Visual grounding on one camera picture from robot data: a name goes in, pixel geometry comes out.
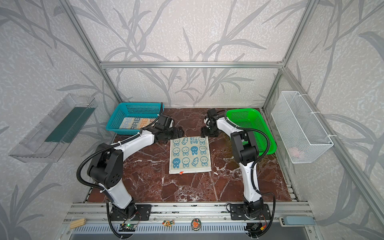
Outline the teal plastic basket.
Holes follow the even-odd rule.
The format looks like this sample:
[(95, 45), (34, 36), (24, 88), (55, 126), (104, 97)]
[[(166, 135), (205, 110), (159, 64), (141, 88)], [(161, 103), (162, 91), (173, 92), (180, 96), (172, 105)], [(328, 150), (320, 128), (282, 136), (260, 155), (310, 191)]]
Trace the teal plastic basket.
[(129, 102), (118, 104), (110, 117), (106, 130), (114, 132), (118, 135), (135, 135), (140, 130), (140, 125), (134, 126), (135, 129), (121, 128), (125, 118), (136, 120), (140, 119), (156, 119), (158, 115), (164, 112), (163, 103), (147, 103), (147, 102)]

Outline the teal patterned towel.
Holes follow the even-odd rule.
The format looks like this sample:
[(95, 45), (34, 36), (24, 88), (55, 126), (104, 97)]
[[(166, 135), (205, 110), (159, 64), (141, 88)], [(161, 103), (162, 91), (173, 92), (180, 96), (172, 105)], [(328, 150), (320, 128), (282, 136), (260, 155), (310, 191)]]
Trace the teal patterned towel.
[(183, 137), (171, 140), (169, 173), (194, 174), (210, 172), (209, 138)]

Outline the rabbit lettered towel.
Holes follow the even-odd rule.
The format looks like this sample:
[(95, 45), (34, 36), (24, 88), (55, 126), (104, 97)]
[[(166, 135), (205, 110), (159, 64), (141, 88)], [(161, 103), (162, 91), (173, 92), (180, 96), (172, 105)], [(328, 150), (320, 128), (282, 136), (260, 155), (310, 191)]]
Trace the rabbit lettered towel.
[(119, 126), (118, 134), (134, 135), (141, 128), (148, 126), (149, 124), (153, 123), (155, 120), (156, 119), (152, 119), (152, 118), (125, 117)]

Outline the green plastic basket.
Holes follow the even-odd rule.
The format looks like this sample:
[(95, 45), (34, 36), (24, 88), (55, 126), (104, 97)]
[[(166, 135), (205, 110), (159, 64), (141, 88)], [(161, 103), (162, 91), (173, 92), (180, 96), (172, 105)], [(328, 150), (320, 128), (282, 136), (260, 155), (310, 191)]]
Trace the green plastic basket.
[(227, 111), (227, 118), (239, 127), (256, 129), (263, 132), (270, 141), (267, 155), (272, 155), (276, 152), (276, 142), (262, 114), (258, 110), (250, 108), (229, 110)]

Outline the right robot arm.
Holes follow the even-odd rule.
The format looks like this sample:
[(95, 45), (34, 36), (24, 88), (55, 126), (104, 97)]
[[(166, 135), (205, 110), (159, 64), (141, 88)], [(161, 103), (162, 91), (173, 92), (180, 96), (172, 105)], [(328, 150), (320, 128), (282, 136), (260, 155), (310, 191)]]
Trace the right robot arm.
[(225, 133), (231, 139), (235, 161), (239, 164), (244, 184), (244, 211), (252, 217), (264, 209), (263, 194), (257, 180), (257, 163), (272, 153), (272, 140), (261, 113), (255, 109), (210, 109), (204, 118), (201, 137), (216, 138)]

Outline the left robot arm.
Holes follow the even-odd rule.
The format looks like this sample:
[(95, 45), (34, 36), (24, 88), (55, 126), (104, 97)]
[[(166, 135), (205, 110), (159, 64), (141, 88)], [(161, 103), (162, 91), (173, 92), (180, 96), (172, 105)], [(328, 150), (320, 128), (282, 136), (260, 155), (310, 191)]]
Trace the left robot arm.
[(123, 141), (113, 145), (100, 144), (80, 163), (77, 180), (84, 186), (102, 191), (113, 207), (127, 212), (135, 207), (135, 203), (123, 183), (124, 161), (145, 147), (183, 136), (183, 128), (174, 126), (171, 117), (159, 115), (153, 123)]

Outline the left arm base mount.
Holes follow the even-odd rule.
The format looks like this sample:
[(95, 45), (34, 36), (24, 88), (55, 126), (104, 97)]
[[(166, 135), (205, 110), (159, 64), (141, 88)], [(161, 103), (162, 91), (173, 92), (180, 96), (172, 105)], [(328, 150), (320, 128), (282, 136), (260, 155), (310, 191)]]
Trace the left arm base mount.
[(125, 209), (112, 205), (109, 217), (112, 221), (148, 221), (151, 214), (151, 205), (136, 205), (131, 203)]

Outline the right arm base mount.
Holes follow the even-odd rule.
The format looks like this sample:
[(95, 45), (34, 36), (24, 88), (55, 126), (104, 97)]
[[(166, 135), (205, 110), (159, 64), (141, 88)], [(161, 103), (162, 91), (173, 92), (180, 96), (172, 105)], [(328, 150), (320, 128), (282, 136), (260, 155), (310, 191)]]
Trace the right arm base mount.
[(264, 204), (263, 209), (256, 211), (254, 214), (251, 214), (250, 216), (246, 215), (246, 211), (244, 209), (243, 204), (227, 204), (226, 205), (227, 211), (231, 215), (231, 220), (233, 221), (253, 221), (253, 220), (270, 220), (272, 211), (270, 210), (268, 204)]

